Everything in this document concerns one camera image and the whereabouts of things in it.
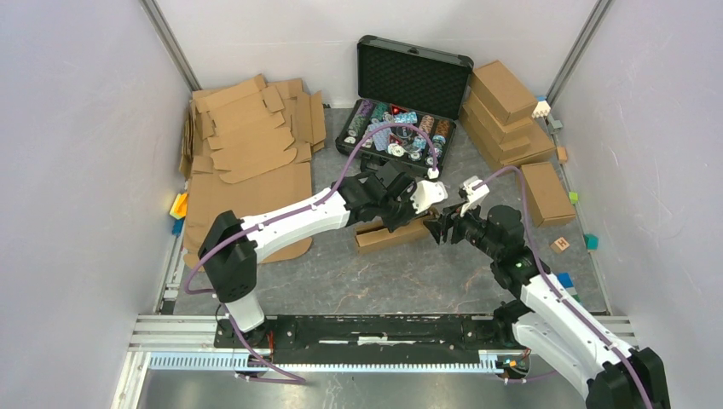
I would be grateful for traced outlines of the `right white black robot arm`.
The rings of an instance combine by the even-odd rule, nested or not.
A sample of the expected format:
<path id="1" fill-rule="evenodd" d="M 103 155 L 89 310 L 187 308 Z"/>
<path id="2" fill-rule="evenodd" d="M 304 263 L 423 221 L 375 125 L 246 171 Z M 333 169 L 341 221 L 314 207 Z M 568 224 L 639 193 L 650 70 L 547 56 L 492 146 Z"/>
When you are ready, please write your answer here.
<path id="1" fill-rule="evenodd" d="M 494 340 L 518 344 L 547 362 L 588 408 L 669 408 L 661 357 L 637 349 L 578 303 L 525 242 L 523 214 L 506 205 L 478 210 L 450 206 L 425 222 L 434 240 L 465 241 L 488 256 L 497 283 L 514 301 L 494 312 Z"/>

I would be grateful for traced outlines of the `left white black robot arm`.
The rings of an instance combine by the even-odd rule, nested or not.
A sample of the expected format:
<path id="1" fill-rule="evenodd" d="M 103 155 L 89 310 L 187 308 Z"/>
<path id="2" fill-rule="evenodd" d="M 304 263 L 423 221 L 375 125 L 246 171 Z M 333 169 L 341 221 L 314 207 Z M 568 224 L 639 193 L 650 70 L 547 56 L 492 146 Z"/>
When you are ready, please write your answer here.
<path id="1" fill-rule="evenodd" d="M 388 163 L 377 171 L 344 176 L 315 196 L 262 215 L 238 218 L 224 211 L 200 247 L 196 268 L 205 270 L 237 338 L 257 347 L 268 336 L 255 293 L 260 262 L 302 239 L 374 218 L 395 231 L 431 207 L 435 188 L 436 183 Z"/>

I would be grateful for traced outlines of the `single folded cardboard box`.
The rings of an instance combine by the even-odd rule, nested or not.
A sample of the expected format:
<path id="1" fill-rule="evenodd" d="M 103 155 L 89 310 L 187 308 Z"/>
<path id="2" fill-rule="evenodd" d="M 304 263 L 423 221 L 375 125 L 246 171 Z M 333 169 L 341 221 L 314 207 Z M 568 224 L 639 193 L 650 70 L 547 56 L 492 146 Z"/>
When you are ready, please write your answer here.
<path id="1" fill-rule="evenodd" d="M 536 227 L 562 226 L 576 218 L 569 194 L 550 162 L 524 164 L 520 170 L 526 183 L 528 210 Z"/>

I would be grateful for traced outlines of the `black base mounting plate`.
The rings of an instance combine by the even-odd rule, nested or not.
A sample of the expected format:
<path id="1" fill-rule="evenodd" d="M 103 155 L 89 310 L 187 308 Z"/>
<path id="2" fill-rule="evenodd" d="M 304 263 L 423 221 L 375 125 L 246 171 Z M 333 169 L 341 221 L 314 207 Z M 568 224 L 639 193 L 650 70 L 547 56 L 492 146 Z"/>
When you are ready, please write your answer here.
<path id="1" fill-rule="evenodd" d="M 489 315 L 277 315 L 237 337 L 216 321 L 217 349 L 245 349 L 282 364 L 472 364 L 481 351 L 524 356 L 527 349 Z"/>

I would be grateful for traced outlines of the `black poker chip case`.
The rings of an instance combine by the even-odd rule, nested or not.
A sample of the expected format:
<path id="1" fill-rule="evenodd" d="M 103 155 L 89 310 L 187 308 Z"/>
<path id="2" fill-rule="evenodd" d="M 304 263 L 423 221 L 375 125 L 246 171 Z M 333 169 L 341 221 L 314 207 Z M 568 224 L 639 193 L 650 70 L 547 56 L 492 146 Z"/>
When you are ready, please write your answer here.
<path id="1" fill-rule="evenodd" d="M 356 45 L 358 100 L 335 140 L 363 169 L 405 164 L 441 169 L 474 66 L 456 55 L 366 35 Z"/>

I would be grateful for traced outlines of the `wooden letter H block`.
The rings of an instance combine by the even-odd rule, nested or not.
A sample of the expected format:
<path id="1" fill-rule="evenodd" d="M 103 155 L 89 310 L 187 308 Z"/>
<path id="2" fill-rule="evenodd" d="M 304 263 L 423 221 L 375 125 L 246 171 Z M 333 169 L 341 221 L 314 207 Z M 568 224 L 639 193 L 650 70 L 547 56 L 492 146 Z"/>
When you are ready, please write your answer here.
<path id="1" fill-rule="evenodd" d="M 570 242 L 565 237 L 559 237 L 550 244 L 550 248 L 557 254 L 561 254 L 570 248 Z"/>

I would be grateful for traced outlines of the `blue green stacked bricks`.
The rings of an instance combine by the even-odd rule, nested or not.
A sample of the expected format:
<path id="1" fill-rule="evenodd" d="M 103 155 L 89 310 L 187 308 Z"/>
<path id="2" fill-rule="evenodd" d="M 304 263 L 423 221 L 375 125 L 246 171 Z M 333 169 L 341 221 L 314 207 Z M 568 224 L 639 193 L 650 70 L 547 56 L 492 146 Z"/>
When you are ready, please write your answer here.
<path id="1" fill-rule="evenodd" d="M 557 279 L 561 287 L 561 290 L 559 292 L 564 294 L 564 298 L 575 300 L 576 303 L 581 304 L 581 299 L 579 297 L 578 291 L 575 288 L 570 275 L 568 273 L 559 273 L 557 274 Z"/>

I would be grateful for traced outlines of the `small wooden cube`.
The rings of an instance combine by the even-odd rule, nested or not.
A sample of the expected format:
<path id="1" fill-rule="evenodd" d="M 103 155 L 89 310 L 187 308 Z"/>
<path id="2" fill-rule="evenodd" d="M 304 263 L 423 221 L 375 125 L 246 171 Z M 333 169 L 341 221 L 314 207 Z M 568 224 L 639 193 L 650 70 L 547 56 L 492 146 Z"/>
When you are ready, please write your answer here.
<path id="1" fill-rule="evenodd" d="M 557 147 L 557 158 L 560 164 L 565 164 L 568 161 L 568 153 L 565 147 Z"/>

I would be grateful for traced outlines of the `teal cube block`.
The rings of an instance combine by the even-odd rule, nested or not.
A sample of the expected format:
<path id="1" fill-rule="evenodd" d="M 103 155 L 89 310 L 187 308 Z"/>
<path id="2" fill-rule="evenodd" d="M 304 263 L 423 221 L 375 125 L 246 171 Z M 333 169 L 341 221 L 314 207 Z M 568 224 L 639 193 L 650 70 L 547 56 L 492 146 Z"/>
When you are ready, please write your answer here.
<path id="1" fill-rule="evenodd" d="M 585 233 L 583 235 L 584 243 L 588 251 L 596 251 L 599 247 L 599 238 L 592 233 Z"/>

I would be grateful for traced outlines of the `white blue toy brick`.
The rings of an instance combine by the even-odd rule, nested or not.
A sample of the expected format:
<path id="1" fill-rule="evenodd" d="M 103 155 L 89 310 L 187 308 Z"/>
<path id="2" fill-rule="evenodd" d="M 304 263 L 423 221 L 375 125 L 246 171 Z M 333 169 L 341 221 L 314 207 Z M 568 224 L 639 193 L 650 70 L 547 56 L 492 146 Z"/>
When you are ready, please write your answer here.
<path id="1" fill-rule="evenodd" d="M 545 96 L 538 96 L 537 97 L 537 104 L 535 106 L 535 109 L 531 113 L 532 118 L 546 118 L 552 108 L 550 104 L 547 102 L 547 98 Z"/>

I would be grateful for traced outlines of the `stack of flat cardboard blanks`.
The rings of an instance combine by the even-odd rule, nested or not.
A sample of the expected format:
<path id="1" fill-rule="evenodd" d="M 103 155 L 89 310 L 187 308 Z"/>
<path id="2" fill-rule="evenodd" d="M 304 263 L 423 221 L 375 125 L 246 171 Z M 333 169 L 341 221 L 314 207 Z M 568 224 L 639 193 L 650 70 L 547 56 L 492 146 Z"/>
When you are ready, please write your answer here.
<path id="1" fill-rule="evenodd" d="M 184 261 L 193 267 L 211 224 L 278 210 L 312 196 L 311 157 L 327 136 L 321 92 L 263 75 L 193 92 L 179 170 L 188 181 Z"/>

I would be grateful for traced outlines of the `orange yellow toy block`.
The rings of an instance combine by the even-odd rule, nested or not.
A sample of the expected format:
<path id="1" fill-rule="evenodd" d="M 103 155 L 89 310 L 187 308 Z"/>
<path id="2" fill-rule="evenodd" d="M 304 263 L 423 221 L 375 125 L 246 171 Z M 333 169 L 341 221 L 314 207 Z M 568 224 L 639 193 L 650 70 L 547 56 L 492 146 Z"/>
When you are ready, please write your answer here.
<path id="1" fill-rule="evenodd" d="M 169 210 L 169 215 L 176 220 L 181 220 L 186 217 L 188 212 L 188 194 L 179 193 Z"/>

